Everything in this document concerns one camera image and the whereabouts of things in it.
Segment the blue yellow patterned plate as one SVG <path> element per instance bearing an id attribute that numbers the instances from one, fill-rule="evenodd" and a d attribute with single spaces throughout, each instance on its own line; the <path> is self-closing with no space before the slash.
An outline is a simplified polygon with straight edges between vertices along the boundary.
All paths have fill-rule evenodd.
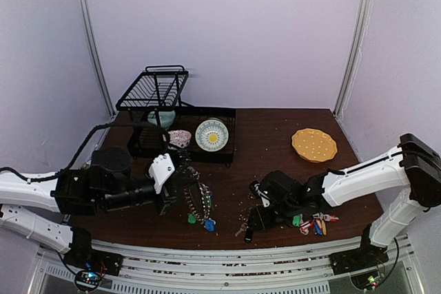
<path id="1" fill-rule="evenodd" d="M 222 150 L 228 143 L 229 131 L 226 124 L 218 118 L 208 118 L 195 131 L 196 144 L 207 152 Z"/>

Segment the red key tag in pile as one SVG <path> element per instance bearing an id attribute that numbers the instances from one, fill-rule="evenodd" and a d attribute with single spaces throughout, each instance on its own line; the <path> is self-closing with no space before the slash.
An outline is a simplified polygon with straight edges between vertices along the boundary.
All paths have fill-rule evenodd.
<path id="1" fill-rule="evenodd" d="M 313 226 L 314 226 L 314 222 L 308 220 L 307 222 L 304 222 L 299 226 L 299 230 L 303 235 L 307 235 L 309 233 L 310 228 L 312 228 Z"/>

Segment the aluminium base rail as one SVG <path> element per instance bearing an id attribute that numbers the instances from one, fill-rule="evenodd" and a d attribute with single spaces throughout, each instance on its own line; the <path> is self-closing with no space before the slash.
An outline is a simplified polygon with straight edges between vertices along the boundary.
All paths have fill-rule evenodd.
<path id="1" fill-rule="evenodd" d="M 119 275 L 107 275 L 97 293 L 359 293 L 363 274 L 387 280 L 374 293 L 426 293 L 406 235 L 389 246 L 388 262 L 336 275 L 332 253 L 356 248 L 359 238 L 302 246 L 230 251 L 180 250 L 93 241 L 96 249 L 123 256 Z"/>

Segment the teal ceramic bowl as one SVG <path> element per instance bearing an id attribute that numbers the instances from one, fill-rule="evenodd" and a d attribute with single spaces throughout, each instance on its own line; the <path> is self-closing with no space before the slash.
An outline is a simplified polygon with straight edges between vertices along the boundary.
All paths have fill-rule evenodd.
<path id="1" fill-rule="evenodd" d="M 147 121 L 153 125 L 169 129 L 176 118 L 176 112 L 172 111 L 152 111 L 147 115 Z"/>

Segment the yellow dotted plate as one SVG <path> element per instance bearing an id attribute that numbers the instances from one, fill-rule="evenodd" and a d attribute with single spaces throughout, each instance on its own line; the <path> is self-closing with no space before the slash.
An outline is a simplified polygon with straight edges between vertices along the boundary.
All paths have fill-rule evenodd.
<path id="1" fill-rule="evenodd" d="M 291 137 L 291 146 L 302 159 L 312 163 L 327 162 L 338 153 L 336 141 L 319 129 L 299 129 Z"/>

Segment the blue key tag on disc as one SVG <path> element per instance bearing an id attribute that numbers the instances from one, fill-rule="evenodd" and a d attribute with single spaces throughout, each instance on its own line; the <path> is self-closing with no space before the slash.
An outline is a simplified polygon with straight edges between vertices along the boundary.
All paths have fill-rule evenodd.
<path id="1" fill-rule="evenodd" d="M 204 229 L 209 232 L 215 232 L 216 230 L 216 221 L 209 218 L 204 222 Z"/>

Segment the green key tag in pile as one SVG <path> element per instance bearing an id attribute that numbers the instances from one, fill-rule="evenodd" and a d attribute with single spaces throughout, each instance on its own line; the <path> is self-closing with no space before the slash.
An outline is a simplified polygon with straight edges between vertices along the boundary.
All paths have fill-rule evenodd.
<path id="1" fill-rule="evenodd" d="M 292 219 L 292 225 L 294 227 L 299 227 L 301 224 L 302 224 L 302 215 L 298 214 L 298 215 L 294 216 Z"/>

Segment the circuit board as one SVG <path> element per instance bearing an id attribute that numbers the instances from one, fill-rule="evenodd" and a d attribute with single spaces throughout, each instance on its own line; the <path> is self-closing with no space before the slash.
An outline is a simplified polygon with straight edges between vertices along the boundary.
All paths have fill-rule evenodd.
<path id="1" fill-rule="evenodd" d="M 95 272 L 82 270 L 74 276 L 74 285 L 80 291 L 94 291 L 102 282 L 102 277 Z"/>
<path id="2" fill-rule="evenodd" d="M 351 277 L 352 284 L 361 291 L 375 289 L 382 281 L 383 273 L 368 271 Z"/>

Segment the yellow key tag in pile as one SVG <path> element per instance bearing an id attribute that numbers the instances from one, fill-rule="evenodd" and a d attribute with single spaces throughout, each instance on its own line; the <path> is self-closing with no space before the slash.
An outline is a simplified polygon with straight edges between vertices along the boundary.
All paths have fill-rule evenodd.
<path id="1" fill-rule="evenodd" d="M 323 234 L 323 235 L 326 235 L 326 234 L 327 234 L 327 228 L 326 228 L 326 223 L 325 223 L 324 220 L 321 220 L 321 226 L 320 226 L 320 228 L 321 228 L 322 234 Z"/>

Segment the red headed silver key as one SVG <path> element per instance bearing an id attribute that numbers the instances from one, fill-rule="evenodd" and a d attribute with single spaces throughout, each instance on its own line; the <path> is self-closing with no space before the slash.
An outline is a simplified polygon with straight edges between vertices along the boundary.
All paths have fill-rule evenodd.
<path id="1" fill-rule="evenodd" d="M 339 220 L 339 217 L 338 216 L 334 216 L 334 215 L 324 214 L 322 219 L 325 222 L 337 222 Z"/>

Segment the green key tag on disc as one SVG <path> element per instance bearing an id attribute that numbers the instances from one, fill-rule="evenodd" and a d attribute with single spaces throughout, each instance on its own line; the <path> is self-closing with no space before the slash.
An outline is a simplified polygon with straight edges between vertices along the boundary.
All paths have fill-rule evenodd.
<path id="1" fill-rule="evenodd" d="M 195 224 L 196 223 L 196 218 L 193 215 L 188 215 L 187 222 L 189 224 Z"/>

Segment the right circuit board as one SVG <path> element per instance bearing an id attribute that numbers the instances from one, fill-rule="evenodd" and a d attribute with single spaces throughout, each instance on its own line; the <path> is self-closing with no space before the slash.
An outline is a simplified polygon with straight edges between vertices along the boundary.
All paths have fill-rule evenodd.
<path id="1" fill-rule="evenodd" d="M 375 289 L 382 281 L 383 273 L 368 271 L 351 277 L 352 284 L 361 291 Z"/>

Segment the black keyring disc with rings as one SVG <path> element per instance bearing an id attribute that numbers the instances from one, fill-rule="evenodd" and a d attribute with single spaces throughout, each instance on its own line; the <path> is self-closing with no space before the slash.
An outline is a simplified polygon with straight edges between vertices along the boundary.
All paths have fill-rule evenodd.
<path id="1" fill-rule="evenodd" d="M 193 215 L 197 222 L 204 225 L 206 219 L 211 218 L 212 211 L 212 192 L 209 186 L 199 179 L 197 185 L 192 185 L 184 189 L 183 194 L 189 209 L 189 214 Z"/>

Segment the silver key with black head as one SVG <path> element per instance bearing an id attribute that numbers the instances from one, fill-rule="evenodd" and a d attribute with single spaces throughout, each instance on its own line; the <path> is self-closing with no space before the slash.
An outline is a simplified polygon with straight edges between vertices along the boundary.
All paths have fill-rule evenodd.
<path id="1" fill-rule="evenodd" d="M 245 229 L 246 229 L 246 223 L 241 224 L 239 230 L 237 230 L 237 232 L 235 233 L 235 236 L 238 237 L 240 235 L 243 235 L 243 239 L 244 239 Z"/>

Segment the left aluminium frame post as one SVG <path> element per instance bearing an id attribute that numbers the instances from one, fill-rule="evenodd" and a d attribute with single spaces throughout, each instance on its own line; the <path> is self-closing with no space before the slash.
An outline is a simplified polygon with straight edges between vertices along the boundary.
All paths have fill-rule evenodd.
<path id="1" fill-rule="evenodd" d="M 101 60 L 99 57 L 99 51 L 96 44 L 96 39 L 94 35 L 94 30 L 92 26 L 92 20 L 90 16 L 90 9 L 88 0 L 79 0 L 79 6 L 81 10 L 81 16 L 83 20 L 83 27 L 85 30 L 85 36 L 87 40 L 88 50 L 90 53 L 90 58 L 92 62 L 92 67 L 94 70 L 94 74 L 99 86 L 99 91 L 105 103 L 106 110 L 110 117 L 113 117 L 116 114 L 114 106 L 112 104 L 110 92 L 104 77 Z"/>

